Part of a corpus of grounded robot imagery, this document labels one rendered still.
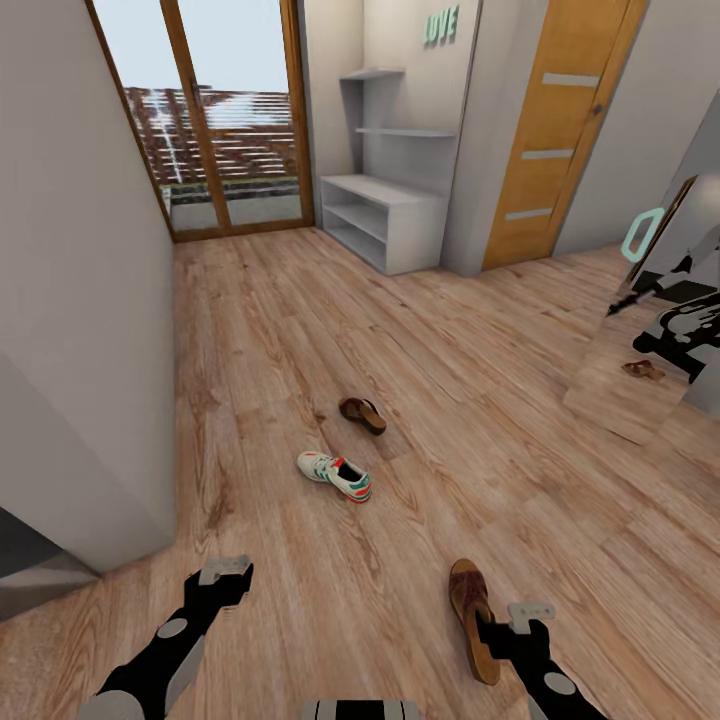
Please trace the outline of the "gym shoe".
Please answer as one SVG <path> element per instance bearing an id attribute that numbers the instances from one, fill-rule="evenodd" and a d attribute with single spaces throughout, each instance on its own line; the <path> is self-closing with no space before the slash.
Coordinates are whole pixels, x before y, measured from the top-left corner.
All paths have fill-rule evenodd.
<path id="1" fill-rule="evenodd" d="M 367 502 L 372 496 L 368 474 L 346 458 L 305 451 L 297 457 L 297 465 L 313 481 L 332 483 L 355 503 Z"/>

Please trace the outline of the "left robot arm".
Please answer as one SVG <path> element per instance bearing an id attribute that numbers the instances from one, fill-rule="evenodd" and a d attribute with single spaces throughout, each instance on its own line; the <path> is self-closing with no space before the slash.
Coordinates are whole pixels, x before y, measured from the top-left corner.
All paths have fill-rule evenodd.
<path id="1" fill-rule="evenodd" d="M 224 574 L 233 569 L 244 573 Z M 253 570 L 247 555 L 203 559 L 200 573 L 185 581 L 185 605 L 70 720 L 164 720 L 200 667 L 211 623 L 221 607 L 239 605 L 251 590 Z"/>

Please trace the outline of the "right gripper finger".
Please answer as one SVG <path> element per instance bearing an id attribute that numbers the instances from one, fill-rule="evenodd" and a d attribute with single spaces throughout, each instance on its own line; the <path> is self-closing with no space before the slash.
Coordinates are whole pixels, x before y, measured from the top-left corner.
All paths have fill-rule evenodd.
<path id="1" fill-rule="evenodd" d="M 486 624 L 482 620 L 482 617 L 479 615 L 478 611 L 475 613 L 475 619 L 477 622 L 478 636 L 479 636 L 480 642 L 482 644 L 488 645 L 488 640 L 487 640 L 488 638 L 486 638 L 486 626 L 496 626 L 496 623 Z"/>

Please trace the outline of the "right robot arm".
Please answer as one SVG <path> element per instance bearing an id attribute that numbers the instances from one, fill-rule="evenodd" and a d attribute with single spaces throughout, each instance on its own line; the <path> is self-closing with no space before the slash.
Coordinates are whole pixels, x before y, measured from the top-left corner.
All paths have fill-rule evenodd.
<path id="1" fill-rule="evenodd" d="M 550 661 L 549 636 L 539 620 L 554 619 L 550 602 L 509 603 L 509 624 L 486 624 L 477 611 L 478 636 L 495 661 L 511 660 L 528 693 L 531 720 L 608 720 L 587 702 L 572 679 Z"/>

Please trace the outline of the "sandal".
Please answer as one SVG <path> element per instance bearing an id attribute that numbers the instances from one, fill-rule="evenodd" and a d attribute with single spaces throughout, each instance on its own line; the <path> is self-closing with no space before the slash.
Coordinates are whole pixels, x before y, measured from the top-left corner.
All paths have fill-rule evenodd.
<path id="1" fill-rule="evenodd" d="M 375 406 L 368 400 L 342 398 L 339 409 L 345 419 L 364 422 L 374 435 L 380 436 L 386 431 L 386 420 L 380 417 Z"/>
<path id="2" fill-rule="evenodd" d="M 488 590 L 481 570 L 468 558 L 459 559 L 449 578 L 449 599 L 466 634 L 467 656 L 473 677 L 487 685 L 500 680 L 500 662 L 491 658 L 489 645 L 478 636 L 475 613 L 486 623 L 496 623 L 488 605 Z"/>

